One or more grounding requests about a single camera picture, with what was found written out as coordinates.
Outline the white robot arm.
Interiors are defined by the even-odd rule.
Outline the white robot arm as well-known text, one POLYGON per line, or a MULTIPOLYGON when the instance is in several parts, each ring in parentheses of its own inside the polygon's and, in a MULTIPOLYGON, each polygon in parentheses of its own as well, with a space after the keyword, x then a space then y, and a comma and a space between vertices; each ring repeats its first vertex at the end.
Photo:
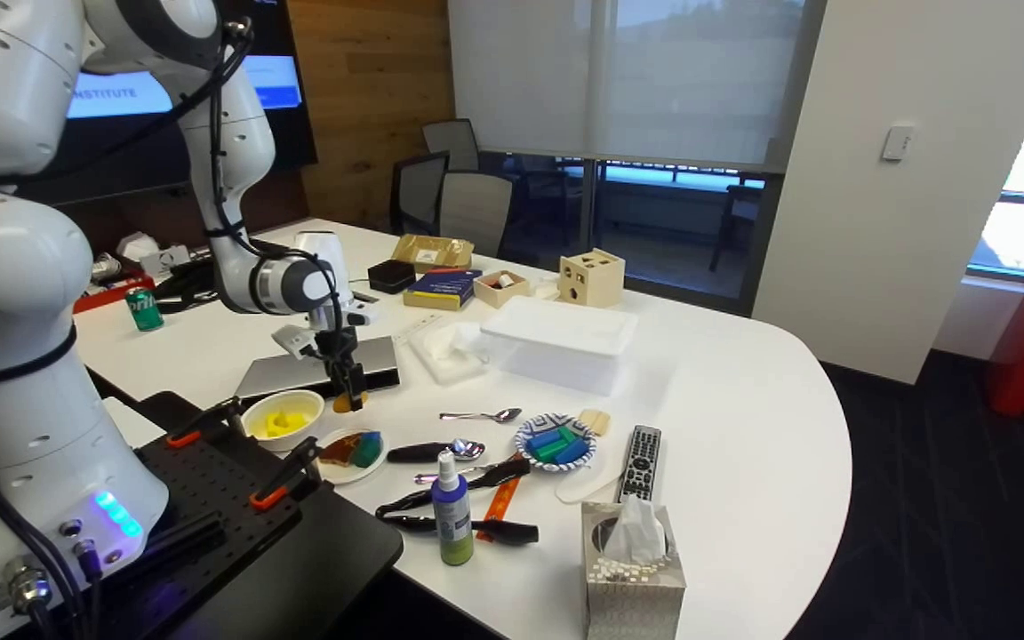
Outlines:
POLYGON ((0 0, 0 636, 52 608, 86 626, 100 581, 147 555, 169 501, 74 350, 90 238, 17 193, 55 155, 86 71, 147 71, 162 85, 225 305, 301 312, 327 376, 361 392, 334 270, 259 247, 241 228, 241 195, 273 162, 250 45, 252 24, 215 0, 0 0))

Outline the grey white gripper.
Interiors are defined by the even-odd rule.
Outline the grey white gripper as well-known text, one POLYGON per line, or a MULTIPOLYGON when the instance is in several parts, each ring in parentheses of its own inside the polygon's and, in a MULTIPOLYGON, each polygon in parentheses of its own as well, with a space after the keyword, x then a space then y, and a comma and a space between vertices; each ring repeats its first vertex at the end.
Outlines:
POLYGON ((343 367, 343 402, 361 405, 361 363, 354 350, 354 325, 343 312, 314 312, 308 317, 308 355, 324 363, 320 395, 342 399, 342 376, 334 367, 343 367))

